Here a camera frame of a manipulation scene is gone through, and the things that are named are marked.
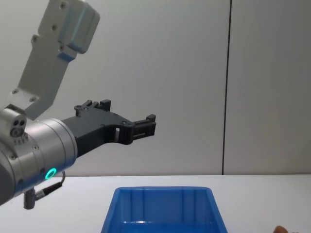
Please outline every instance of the blue container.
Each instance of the blue container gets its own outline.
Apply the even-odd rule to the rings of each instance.
[[[102,233],[227,233],[204,187],[118,188]]]

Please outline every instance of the white tabletop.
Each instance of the white tabletop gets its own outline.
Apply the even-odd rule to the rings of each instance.
[[[19,196],[0,207],[0,233],[100,233],[113,192],[122,186],[209,187],[229,233],[272,233],[276,225],[311,230],[311,175],[140,176],[66,178],[28,211]]]

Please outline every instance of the green led ring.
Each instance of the green led ring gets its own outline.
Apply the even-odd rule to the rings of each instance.
[[[56,168],[51,168],[45,175],[45,179],[48,180],[49,178],[52,178],[56,173],[57,173]]]

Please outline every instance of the silver cylindrical joint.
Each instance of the silver cylindrical joint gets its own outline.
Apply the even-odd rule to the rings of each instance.
[[[5,189],[0,205],[70,167],[76,158],[75,138],[63,122],[29,123],[14,148],[0,143],[0,188]]]

